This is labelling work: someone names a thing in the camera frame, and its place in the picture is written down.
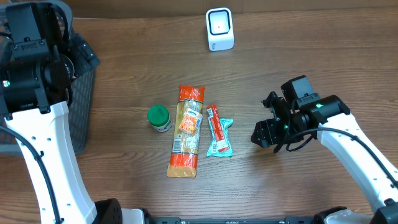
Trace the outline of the red coffee stick sachet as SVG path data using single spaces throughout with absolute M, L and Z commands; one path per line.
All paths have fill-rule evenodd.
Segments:
M 225 152 L 229 149 L 224 136 L 223 128 L 221 125 L 221 120 L 218 114 L 218 109 L 216 105 L 210 105 L 207 107 L 207 112 L 210 118 L 210 126 L 213 130 L 213 134 L 216 141 L 215 152 Z

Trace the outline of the teal snack packet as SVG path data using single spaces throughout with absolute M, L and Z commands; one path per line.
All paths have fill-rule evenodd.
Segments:
M 228 138 L 228 128 L 232 126 L 233 120 L 220 118 L 220 123 L 217 123 L 215 128 L 213 127 L 211 118 L 208 118 L 208 122 L 212 140 L 206 156 L 232 157 L 233 149 Z

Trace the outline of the orange Kleenex tissue pack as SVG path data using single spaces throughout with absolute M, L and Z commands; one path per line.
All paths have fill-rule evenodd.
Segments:
M 179 125 L 179 130 L 183 133 L 191 134 L 192 136 L 196 135 L 201 122 L 203 119 L 203 115 L 193 109 L 186 109 L 183 114 L 183 119 Z

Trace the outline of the spaghetti pack orange ends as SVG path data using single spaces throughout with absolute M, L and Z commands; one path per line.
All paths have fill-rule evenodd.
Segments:
M 204 97 L 204 86 L 195 88 L 191 85 L 181 85 L 179 87 L 172 152 L 167 168 L 168 177 L 195 178 L 197 176 L 201 125 L 194 136 L 183 133 L 178 127 L 188 108 L 203 115 Z

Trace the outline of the green lid jar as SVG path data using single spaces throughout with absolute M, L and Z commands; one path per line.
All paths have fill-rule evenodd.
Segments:
M 172 127 L 170 113 L 163 105 L 152 106 L 147 113 L 147 119 L 153 128 L 160 133 L 164 133 Z

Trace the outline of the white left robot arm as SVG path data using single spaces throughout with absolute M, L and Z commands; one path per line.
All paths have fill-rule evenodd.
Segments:
M 94 202 L 76 161 L 69 128 L 74 79 L 99 64 L 72 31 L 61 1 L 1 6 L 11 57 L 1 65 L 1 129 L 16 138 L 27 165 L 42 223 L 152 223 L 143 208 L 115 198 Z

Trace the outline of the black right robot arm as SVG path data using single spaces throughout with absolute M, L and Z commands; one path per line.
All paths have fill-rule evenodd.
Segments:
M 349 172 L 373 211 L 364 215 L 335 207 L 315 214 L 311 222 L 397 223 L 397 168 L 364 134 L 348 106 L 336 95 L 322 98 L 305 75 L 287 81 L 281 90 L 282 96 L 272 91 L 262 101 L 273 117 L 256 123 L 251 141 L 273 146 L 274 152 L 319 141 Z

